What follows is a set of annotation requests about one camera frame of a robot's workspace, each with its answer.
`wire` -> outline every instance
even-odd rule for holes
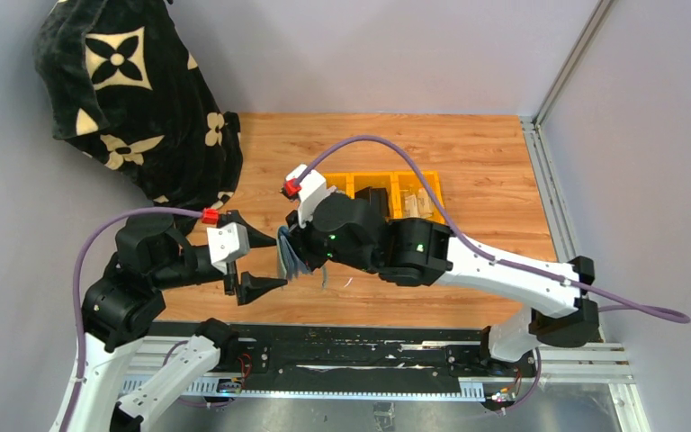
[[[150,213],[175,214],[193,218],[200,218],[202,216],[202,213],[199,211],[176,209],[173,207],[150,207],[146,209],[126,211],[97,227],[97,229],[85,240],[83,246],[81,246],[81,250],[78,252],[78,257],[76,258],[76,266],[73,270],[73,312],[75,313],[76,318],[76,339],[78,344],[76,382],[73,384],[73,390],[70,393],[70,398],[67,401],[65,415],[62,417],[62,422],[59,424],[60,432],[67,432],[67,428],[70,425],[70,419],[73,418],[73,412],[76,410],[76,405],[78,403],[78,398],[80,397],[81,386],[83,384],[85,375],[85,335],[83,316],[81,315],[81,269],[83,268],[85,256],[96,238],[98,238],[104,230],[110,228],[115,222],[122,221],[132,216],[140,216],[142,214]]]
[[[508,385],[507,387],[502,387],[500,389],[500,391],[501,392],[507,392],[510,389],[514,388],[517,385],[517,379],[519,376],[520,376],[520,368],[516,367],[515,368],[515,380],[513,380],[513,382],[510,385]]]
[[[517,387],[515,390],[515,396],[520,394],[520,385],[523,384],[523,374],[520,373],[520,369],[517,370]]]
[[[355,137],[351,137],[348,139],[344,139],[337,144],[333,145],[332,147],[328,148],[324,152],[322,152],[317,158],[315,158],[310,165],[306,166],[306,168],[303,170],[300,176],[295,178],[293,180],[294,185],[299,185],[301,181],[314,169],[319,165],[324,159],[335,153],[336,151],[340,150],[341,148],[353,144],[358,141],[371,141],[371,142],[377,142],[379,144],[382,144],[383,146],[386,146],[396,153],[401,156],[401,158],[404,159],[404,161],[407,162],[409,167],[412,168],[412,171],[417,175],[417,178],[419,179],[420,183],[422,183],[423,187],[425,187],[425,190],[427,191],[428,196],[430,197],[430,200],[433,202],[435,205],[436,209],[438,209],[438,212],[441,213],[442,216],[444,216],[444,219],[446,220],[446,224],[449,226],[449,228],[452,230],[454,235],[465,245],[469,250],[471,250],[474,254],[478,254],[479,256],[483,257],[484,259],[489,260],[491,263],[495,265],[503,265],[507,266],[510,268],[514,268],[516,270],[521,270],[527,273],[530,273],[532,275],[540,275],[542,277],[546,277],[548,279],[551,279],[553,281],[559,282],[561,284],[569,284],[571,286],[574,286],[576,288],[579,288],[581,290],[585,290],[589,293],[594,293],[597,294],[601,297],[605,297],[613,302],[621,303],[623,306],[612,306],[612,307],[604,307],[601,310],[602,311],[619,311],[619,310],[630,310],[630,311],[640,311],[642,313],[646,313],[648,315],[651,315],[656,318],[660,318],[662,320],[667,320],[671,322],[676,322],[677,324],[687,324],[691,321],[690,317],[687,316],[685,313],[682,313],[678,310],[672,310],[672,309],[667,309],[667,308],[661,308],[659,306],[650,306],[650,305],[644,305],[637,303],[635,301],[631,301],[628,299],[625,299],[624,297],[621,297],[620,295],[614,294],[612,292],[605,291],[603,289],[597,288],[596,286],[592,286],[586,283],[582,283],[580,281],[574,281],[571,279],[568,279],[567,277],[561,275],[561,274],[555,274],[552,272],[548,272],[546,270],[542,270],[541,268],[536,268],[530,265],[526,264],[521,264],[521,263],[516,263],[514,261],[506,260],[506,259],[497,259],[494,255],[491,255],[489,252],[486,252],[485,250],[481,249],[480,247],[475,246],[470,239],[464,235],[462,230],[457,226],[456,223],[454,223],[454,220],[452,217],[449,215],[449,213],[446,211],[443,205],[441,205],[441,202],[438,200],[438,197],[435,195],[435,191],[433,188],[430,186],[430,183],[428,183],[427,179],[425,176],[422,174],[422,171],[420,171],[419,167],[417,166],[417,163],[415,163],[414,160],[407,154],[406,151],[403,150],[403,148],[399,147],[398,145],[394,144],[393,142],[381,138],[381,137],[376,137],[373,135],[357,135]]]
[[[247,357],[248,366],[245,366],[245,360],[243,360],[242,357]],[[253,370],[253,357],[250,356],[250,354],[248,354],[248,353],[242,353],[241,356],[237,357],[237,360],[239,360],[239,363],[241,365],[241,371],[242,371],[242,383],[239,386],[239,388],[240,388],[240,390],[245,390],[245,384],[247,383],[247,377],[250,376],[250,371]]]
[[[171,346],[171,349],[169,349],[168,352],[166,353],[166,358],[163,359],[163,366],[165,366],[165,365],[168,363],[168,359],[171,358],[171,356],[173,355],[174,351],[176,351],[176,349],[177,349],[178,347],[180,347],[181,345],[185,345],[187,342],[188,342],[187,340],[182,340],[181,342],[176,342],[173,346]],[[231,402],[233,402],[234,400],[232,399],[232,400],[228,400],[228,401],[226,401],[226,402],[216,402],[216,403],[212,403],[212,402],[192,402],[191,400],[186,400],[186,399],[184,399],[184,398],[182,398],[182,397],[179,397],[176,401],[177,401],[178,403],[184,405],[185,407],[192,407],[192,408],[207,408],[207,409],[211,409],[211,408],[226,407],[227,405],[229,405],[229,404],[230,404]]]

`gray wall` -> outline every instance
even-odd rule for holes
[[[618,2],[545,131],[597,285],[691,314],[691,2]],[[691,430],[691,325],[610,313],[652,430]]]
[[[146,205],[123,178],[49,135],[31,42],[51,3],[0,0],[4,431],[45,430],[54,419],[75,352],[75,253],[98,223]],[[430,3],[192,0],[173,10],[227,109],[532,113],[593,1]],[[94,249],[85,284],[111,239]]]
[[[533,114],[596,0],[189,0],[172,15],[221,106]]]
[[[36,3],[0,0],[0,431],[48,430],[75,355],[75,255],[99,223],[147,204],[122,176],[51,139],[31,60],[51,5]],[[111,253],[104,240],[87,284]]]

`wooden table surface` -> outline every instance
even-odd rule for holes
[[[309,163],[337,141],[380,135],[403,147],[421,169],[436,170],[444,202],[469,236],[496,248],[554,260],[554,249],[536,189],[520,121],[515,116],[398,114],[244,114],[245,166],[239,188],[224,210],[240,210],[275,236],[295,205],[279,189],[300,163]],[[407,170],[404,161],[374,143],[356,143],[322,163],[319,172]],[[204,227],[190,236],[205,244]],[[238,271],[276,277],[274,248],[254,249]],[[321,273],[238,307],[221,284],[166,291],[162,320],[482,328],[509,318],[520,304],[470,288],[397,287],[376,275],[328,264]]]

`yellow bin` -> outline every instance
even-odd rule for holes
[[[444,204],[444,197],[441,195],[441,183],[438,180],[438,172],[423,171],[423,175],[433,188],[433,192],[438,197],[438,201]],[[414,194],[422,188],[419,179],[412,171],[383,171],[375,173],[328,173],[322,175],[327,179],[327,186],[335,186],[344,191],[348,196],[354,198],[356,191],[361,191],[365,187],[384,187],[388,190],[388,205],[390,216],[393,219],[404,217],[404,195]],[[433,207],[433,215],[428,220],[444,223],[444,217]]]

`black fabric with flower pattern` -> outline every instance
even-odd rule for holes
[[[239,118],[219,110],[164,2],[59,0],[33,56],[54,138],[123,173],[156,205],[219,208],[232,196]]]

